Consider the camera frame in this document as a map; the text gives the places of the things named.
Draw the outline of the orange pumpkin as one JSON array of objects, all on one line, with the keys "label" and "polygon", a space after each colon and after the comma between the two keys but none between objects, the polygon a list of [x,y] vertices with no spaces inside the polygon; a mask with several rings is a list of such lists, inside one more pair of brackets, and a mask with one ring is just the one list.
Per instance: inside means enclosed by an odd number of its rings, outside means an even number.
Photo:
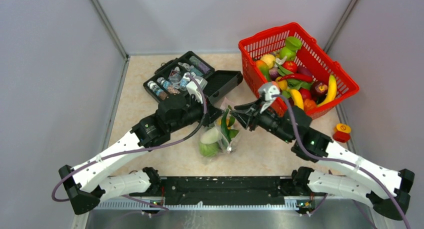
[{"label": "orange pumpkin", "polygon": [[315,108],[317,108],[317,103],[314,100],[306,98],[303,101],[303,110],[305,112],[309,112],[311,110],[314,110]]}]

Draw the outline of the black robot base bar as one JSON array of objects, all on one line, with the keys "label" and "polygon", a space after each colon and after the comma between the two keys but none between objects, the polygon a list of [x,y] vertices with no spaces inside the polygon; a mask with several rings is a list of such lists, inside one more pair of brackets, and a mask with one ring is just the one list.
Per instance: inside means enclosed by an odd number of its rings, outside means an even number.
[{"label": "black robot base bar", "polygon": [[132,197],[156,197],[167,206],[264,206],[282,205],[285,197],[311,194],[295,187],[284,176],[169,176],[155,191],[133,192]]}]

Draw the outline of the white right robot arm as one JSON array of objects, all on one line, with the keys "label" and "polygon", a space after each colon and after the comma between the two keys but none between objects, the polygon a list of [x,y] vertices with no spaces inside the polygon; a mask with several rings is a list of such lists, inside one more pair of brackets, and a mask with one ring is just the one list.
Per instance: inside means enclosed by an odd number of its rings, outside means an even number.
[{"label": "white right robot arm", "polygon": [[293,177],[293,189],[299,195],[309,192],[342,196],[363,203],[386,218],[405,221],[409,194],[415,174],[392,170],[369,161],[341,146],[326,134],[310,126],[312,119],[298,106],[289,106],[283,116],[257,101],[238,105],[231,115],[246,129],[261,127],[277,138],[291,143],[291,151],[340,172],[341,176],[302,167]]}]

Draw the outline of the clear zip top bag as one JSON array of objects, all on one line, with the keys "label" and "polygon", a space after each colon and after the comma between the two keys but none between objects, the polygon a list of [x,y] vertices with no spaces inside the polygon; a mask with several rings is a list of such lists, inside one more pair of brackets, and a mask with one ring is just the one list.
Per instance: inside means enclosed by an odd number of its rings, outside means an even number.
[{"label": "clear zip top bag", "polygon": [[237,151],[243,127],[232,115],[235,106],[234,102],[224,98],[219,107],[223,114],[200,130],[198,153],[203,164]]}]

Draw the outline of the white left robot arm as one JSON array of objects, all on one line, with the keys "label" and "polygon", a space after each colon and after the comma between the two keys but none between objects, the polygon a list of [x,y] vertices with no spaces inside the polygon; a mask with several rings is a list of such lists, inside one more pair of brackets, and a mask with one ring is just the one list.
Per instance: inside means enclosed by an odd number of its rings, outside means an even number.
[{"label": "white left robot arm", "polygon": [[137,157],[186,141],[224,113],[195,81],[188,86],[193,89],[188,96],[168,95],[154,114],[141,119],[112,146],[81,164],[59,169],[59,184],[75,215],[85,214],[111,198],[131,193],[154,196],[160,191],[161,179],[152,167],[124,176],[111,174]]}]

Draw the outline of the white radish with leaves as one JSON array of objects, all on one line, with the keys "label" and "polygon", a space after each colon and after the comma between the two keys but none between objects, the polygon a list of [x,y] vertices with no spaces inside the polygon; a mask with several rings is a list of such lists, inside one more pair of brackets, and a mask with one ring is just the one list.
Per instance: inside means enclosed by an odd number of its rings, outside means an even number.
[{"label": "white radish with leaves", "polygon": [[219,117],[213,124],[207,127],[204,132],[200,136],[200,142],[203,144],[213,144],[219,143],[222,146],[229,146],[232,142],[235,141],[238,133],[240,131],[240,124],[236,122],[234,116],[227,116],[226,123],[229,129],[230,143],[228,144],[226,139],[224,138],[221,130],[221,119],[222,116]]}]

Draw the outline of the green cucumber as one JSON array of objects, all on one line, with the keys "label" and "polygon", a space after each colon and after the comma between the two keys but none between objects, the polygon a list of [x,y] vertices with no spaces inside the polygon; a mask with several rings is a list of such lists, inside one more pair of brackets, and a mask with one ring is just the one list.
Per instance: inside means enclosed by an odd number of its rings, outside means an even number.
[{"label": "green cucumber", "polygon": [[221,118],[221,124],[220,124],[220,128],[223,134],[223,137],[226,139],[227,143],[229,144],[231,142],[231,138],[229,136],[229,129],[228,129],[228,125],[227,125],[227,116],[229,114],[229,109],[227,108]]}]

